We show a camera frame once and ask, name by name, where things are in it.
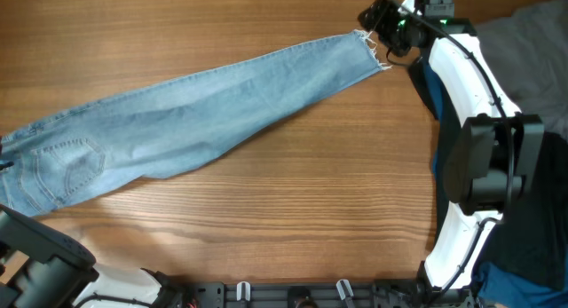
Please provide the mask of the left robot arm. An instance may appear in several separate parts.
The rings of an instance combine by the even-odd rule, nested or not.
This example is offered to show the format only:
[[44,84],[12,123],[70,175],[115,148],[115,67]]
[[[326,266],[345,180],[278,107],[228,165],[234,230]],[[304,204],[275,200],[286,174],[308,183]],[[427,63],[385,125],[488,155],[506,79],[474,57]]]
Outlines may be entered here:
[[1,284],[2,308],[194,306],[187,291],[165,274],[98,265],[78,241],[3,206],[1,272],[16,252],[27,260]]

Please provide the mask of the light blue denim jeans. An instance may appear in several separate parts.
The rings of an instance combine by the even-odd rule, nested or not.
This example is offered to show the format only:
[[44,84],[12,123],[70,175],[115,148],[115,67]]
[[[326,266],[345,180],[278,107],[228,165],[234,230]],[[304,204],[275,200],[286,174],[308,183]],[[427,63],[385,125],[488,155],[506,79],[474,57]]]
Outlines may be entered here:
[[1,203],[29,217],[216,160],[265,127],[384,70],[355,30],[126,91],[1,139]]

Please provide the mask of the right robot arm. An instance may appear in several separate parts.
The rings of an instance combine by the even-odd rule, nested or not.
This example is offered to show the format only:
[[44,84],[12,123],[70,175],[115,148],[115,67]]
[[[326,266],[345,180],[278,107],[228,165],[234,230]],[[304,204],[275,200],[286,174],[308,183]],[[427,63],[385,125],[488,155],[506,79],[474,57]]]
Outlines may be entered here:
[[435,246],[412,280],[377,280],[375,307],[477,307],[471,274],[485,241],[532,185],[544,127],[503,92],[471,22],[453,0],[375,0],[359,15],[397,65],[419,49],[447,93],[460,129],[438,171],[449,200]]

